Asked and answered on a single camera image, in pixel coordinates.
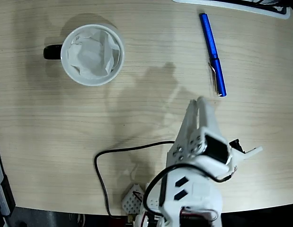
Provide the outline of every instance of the wood grain surface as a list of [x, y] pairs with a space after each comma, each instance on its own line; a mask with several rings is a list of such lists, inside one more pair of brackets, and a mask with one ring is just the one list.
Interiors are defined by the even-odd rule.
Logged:
[[[0, 154], [17, 206], [106, 214], [96, 153], [175, 139], [190, 99], [205, 96], [222, 134], [264, 151], [217, 185], [225, 212], [293, 203], [293, 15], [281, 20], [171, 0], [0, 1]], [[213, 91], [198, 13], [212, 24], [228, 95]], [[110, 23], [125, 40], [121, 73], [72, 81], [43, 48]], [[170, 146], [99, 160], [113, 214], [149, 182]]]

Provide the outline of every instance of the pen clip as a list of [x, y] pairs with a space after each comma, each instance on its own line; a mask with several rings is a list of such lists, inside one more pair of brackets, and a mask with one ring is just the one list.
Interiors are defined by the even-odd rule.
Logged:
[[219, 90], [218, 90], [218, 85], [217, 85], [217, 76], [216, 76], [216, 70], [214, 70], [213, 66], [208, 63], [209, 67], [211, 67], [212, 71], [213, 71], [213, 85], [214, 85], [214, 88], [216, 90], [216, 93], [218, 96], [221, 96], [221, 94], [219, 93]]

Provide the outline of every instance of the white robotic arm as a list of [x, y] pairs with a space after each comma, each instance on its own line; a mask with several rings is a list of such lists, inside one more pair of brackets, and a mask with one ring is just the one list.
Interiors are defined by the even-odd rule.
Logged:
[[179, 227], [180, 218], [198, 227], [222, 226], [222, 196], [204, 173], [217, 179], [231, 176], [240, 161], [262, 150], [258, 147], [244, 153], [238, 142], [230, 146], [221, 135], [214, 109], [203, 97], [190, 101], [177, 139], [167, 154], [166, 167], [190, 164], [195, 168], [176, 168], [163, 177], [159, 197], [163, 217], [157, 227]]

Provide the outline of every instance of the blue pen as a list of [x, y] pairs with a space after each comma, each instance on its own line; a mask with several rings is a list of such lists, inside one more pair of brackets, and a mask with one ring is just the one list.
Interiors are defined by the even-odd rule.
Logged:
[[216, 45], [214, 44], [212, 29], [209, 24], [208, 17], [205, 13], [200, 14], [200, 19], [201, 19], [201, 24], [204, 31], [204, 36], [205, 36], [205, 40], [207, 44], [210, 62], [211, 62], [210, 66], [215, 75], [216, 91], [218, 96], [224, 97], [226, 96], [226, 88], [225, 88], [225, 83], [223, 79], [220, 60], [218, 58], [217, 48], [216, 48]]

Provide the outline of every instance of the white mug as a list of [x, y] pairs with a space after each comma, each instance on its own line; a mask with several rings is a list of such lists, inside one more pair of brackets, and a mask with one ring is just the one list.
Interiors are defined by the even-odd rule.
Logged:
[[[79, 74], [79, 72], [68, 63], [68, 49], [71, 46], [71, 42], [82, 30], [86, 28], [103, 29], [117, 41], [120, 47], [120, 58], [117, 66], [107, 75], [98, 79], [87, 79]], [[73, 30], [64, 40], [63, 44], [50, 45], [44, 48], [43, 57], [47, 60], [61, 60], [64, 71], [79, 84], [86, 86], [100, 86], [110, 82], [120, 72], [124, 63], [124, 42], [120, 32], [112, 25], [108, 24], [92, 24], [84, 25]]]

